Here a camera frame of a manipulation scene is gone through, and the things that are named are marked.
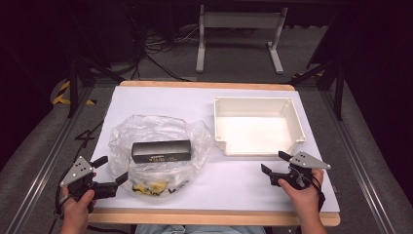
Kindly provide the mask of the yellow and black item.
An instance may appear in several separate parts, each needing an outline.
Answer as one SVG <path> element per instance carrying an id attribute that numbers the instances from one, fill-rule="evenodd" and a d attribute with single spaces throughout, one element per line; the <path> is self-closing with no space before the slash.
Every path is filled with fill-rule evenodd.
<path id="1" fill-rule="evenodd" d="M 168 183 L 153 182 L 153 183 L 136 183 L 132 186 L 132 191 L 148 196 L 160 196 L 168 187 Z"/>

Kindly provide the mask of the white table sheet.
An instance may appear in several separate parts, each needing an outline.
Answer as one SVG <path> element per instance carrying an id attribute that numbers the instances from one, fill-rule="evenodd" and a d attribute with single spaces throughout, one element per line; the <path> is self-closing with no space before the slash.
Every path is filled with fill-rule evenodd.
<path id="1" fill-rule="evenodd" d="M 109 154 L 108 142 L 112 129 L 133 114 L 175 117 L 189 123 L 202 121 L 214 131 L 214 99 L 217 97 L 292 98 L 307 139 L 291 154 L 304 151 L 315 158 L 320 156 L 296 91 L 119 86 L 111 98 L 94 157 Z M 275 172 L 284 172 L 288 167 L 287 162 L 278 155 L 227 156 L 214 147 L 197 175 L 167 197 L 134 196 L 120 189 L 115 197 L 100 200 L 96 206 L 99 209 L 129 211 L 292 211 L 288 196 L 281 188 L 271 184 L 269 177 L 262 173 L 261 165 Z"/>

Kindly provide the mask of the person's right hand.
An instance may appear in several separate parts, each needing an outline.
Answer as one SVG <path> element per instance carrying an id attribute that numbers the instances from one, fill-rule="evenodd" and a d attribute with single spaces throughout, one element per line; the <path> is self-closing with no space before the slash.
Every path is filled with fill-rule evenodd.
<path id="1" fill-rule="evenodd" d="M 303 190 L 297 190 L 284 179 L 279 179 L 278 183 L 289 196 L 301 225 L 305 223 L 320 223 L 319 194 L 313 186 L 309 186 Z"/>

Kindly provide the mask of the yellow black hazard tape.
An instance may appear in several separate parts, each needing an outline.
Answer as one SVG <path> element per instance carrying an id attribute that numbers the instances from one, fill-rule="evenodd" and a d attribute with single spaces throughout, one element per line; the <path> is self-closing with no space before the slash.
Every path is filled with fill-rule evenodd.
<path id="1" fill-rule="evenodd" d="M 52 104 L 70 104 L 71 101 L 69 98 L 65 98 L 64 94 L 69 89 L 70 81 L 66 80 L 60 87 L 59 91 L 56 94 L 56 97 L 52 101 Z"/>

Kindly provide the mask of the clear plastic bag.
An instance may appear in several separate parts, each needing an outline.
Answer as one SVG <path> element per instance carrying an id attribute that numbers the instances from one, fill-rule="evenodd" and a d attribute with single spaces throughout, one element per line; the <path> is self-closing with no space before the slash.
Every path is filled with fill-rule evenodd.
<path id="1" fill-rule="evenodd" d="M 112 129 L 108 146 L 108 173 L 126 173 L 129 194 L 167 197 L 197 175 L 214 142 L 202 121 L 132 115 Z"/>

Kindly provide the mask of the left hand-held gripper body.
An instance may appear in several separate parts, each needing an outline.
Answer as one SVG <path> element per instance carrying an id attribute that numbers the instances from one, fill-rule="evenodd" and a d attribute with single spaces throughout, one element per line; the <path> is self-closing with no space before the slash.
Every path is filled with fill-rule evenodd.
<path id="1" fill-rule="evenodd" d="M 115 197 L 118 189 L 116 182 L 94 181 L 94 167 L 82 156 L 79 156 L 72 164 L 60 182 L 60 186 L 66 186 L 68 193 L 76 200 L 81 199 L 90 189 L 94 191 L 95 200 Z"/>

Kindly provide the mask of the white metal table frame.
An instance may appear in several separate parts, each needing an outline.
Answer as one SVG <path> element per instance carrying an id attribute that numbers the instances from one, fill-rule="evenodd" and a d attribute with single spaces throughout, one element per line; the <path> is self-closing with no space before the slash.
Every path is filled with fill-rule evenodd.
<path id="1" fill-rule="evenodd" d="M 275 32 L 273 41 L 267 43 L 267 49 L 270 53 L 276 73 L 283 74 L 283 67 L 277 47 L 280 41 L 287 12 L 287 8 L 282 8 L 276 13 L 210 12 L 206 10 L 205 5 L 202 5 L 200 7 L 199 16 L 199 46 L 196 71 L 198 73 L 202 73 L 205 68 L 205 30 L 207 28 L 252 28 L 272 29 Z"/>

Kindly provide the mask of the person's left hand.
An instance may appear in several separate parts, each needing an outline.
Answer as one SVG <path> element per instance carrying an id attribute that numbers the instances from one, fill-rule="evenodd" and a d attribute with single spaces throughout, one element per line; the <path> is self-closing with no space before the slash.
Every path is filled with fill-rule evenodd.
<path id="1" fill-rule="evenodd" d="M 91 189 L 79 201 L 69 198 L 63 203 L 62 225 L 84 226 L 87 228 L 89 224 L 88 205 L 94 204 L 94 191 Z"/>

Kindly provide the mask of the aluminium floor rail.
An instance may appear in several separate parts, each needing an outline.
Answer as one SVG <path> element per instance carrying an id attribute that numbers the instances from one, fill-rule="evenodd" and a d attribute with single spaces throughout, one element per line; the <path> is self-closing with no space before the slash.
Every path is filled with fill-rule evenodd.
<path id="1" fill-rule="evenodd" d="M 61 150 L 91 95 L 84 88 L 79 106 L 54 107 L 20 145 L 0 173 L 0 234 L 20 234 L 61 156 Z"/>
<path id="2" fill-rule="evenodd" d="M 378 196 L 378 193 L 363 166 L 356 147 L 347 131 L 345 124 L 338 119 L 334 111 L 333 100 L 328 92 L 320 92 L 320 97 L 331 116 L 334 126 L 337 129 L 342 142 L 345 145 L 346 157 L 354 171 L 362 194 L 369 206 L 370 211 L 379 227 L 381 234 L 396 234 L 394 226 Z"/>

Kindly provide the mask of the black metal stand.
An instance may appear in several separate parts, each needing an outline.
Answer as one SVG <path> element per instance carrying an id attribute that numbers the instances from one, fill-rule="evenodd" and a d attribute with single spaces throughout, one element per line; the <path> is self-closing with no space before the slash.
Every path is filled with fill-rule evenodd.
<path id="1" fill-rule="evenodd" d="M 335 93 L 333 100 L 333 112 L 339 121 L 342 121 L 342 100 L 344 92 L 344 75 L 343 68 L 340 62 L 330 61 L 316 66 L 303 74 L 296 73 L 288 84 L 296 86 L 317 74 L 321 76 L 317 82 L 317 88 L 320 91 L 327 91 L 332 84 L 335 84 Z"/>
<path id="2" fill-rule="evenodd" d="M 99 71 L 106 77 L 109 77 L 117 84 L 120 84 L 124 81 L 124 78 L 120 75 L 110 71 L 109 69 L 105 68 L 103 65 L 100 65 L 91 59 L 83 58 L 83 57 L 76 57 L 69 62 L 69 88 L 70 88 L 70 110 L 68 117 L 72 118 L 76 111 L 80 106 L 80 98 L 78 92 L 78 81 L 81 81 L 82 84 L 87 87 L 91 88 L 94 83 L 95 79 L 92 75 L 91 69 L 94 68 L 95 70 Z"/>

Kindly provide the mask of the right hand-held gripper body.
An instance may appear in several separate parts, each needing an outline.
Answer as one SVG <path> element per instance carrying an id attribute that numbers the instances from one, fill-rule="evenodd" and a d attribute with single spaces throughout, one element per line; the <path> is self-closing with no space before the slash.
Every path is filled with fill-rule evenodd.
<path id="1" fill-rule="evenodd" d="M 282 178 L 293 188 L 303 190 L 313 182 L 312 169 L 331 169 L 329 164 L 303 151 L 293 155 L 288 163 L 289 172 L 287 174 L 274 172 L 274 175 L 269 176 L 272 185 L 280 186 L 278 180 Z"/>

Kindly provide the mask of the long black box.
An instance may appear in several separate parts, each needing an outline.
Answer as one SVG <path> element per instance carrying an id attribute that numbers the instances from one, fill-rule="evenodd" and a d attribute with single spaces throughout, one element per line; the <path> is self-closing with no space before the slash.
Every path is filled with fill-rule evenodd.
<path id="1" fill-rule="evenodd" d="M 135 142 L 131 148 L 131 157 L 136 164 L 189 161 L 192 158 L 191 141 Z"/>

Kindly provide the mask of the white plastic container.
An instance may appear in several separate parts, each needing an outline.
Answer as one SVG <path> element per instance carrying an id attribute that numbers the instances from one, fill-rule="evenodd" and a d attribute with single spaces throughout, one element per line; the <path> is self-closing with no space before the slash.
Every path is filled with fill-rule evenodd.
<path id="1" fill-rule="evenodd" d="M 214 133 L 227 156 L 277 156 L 307 139 L 290 97 L 216 97 Z"/>

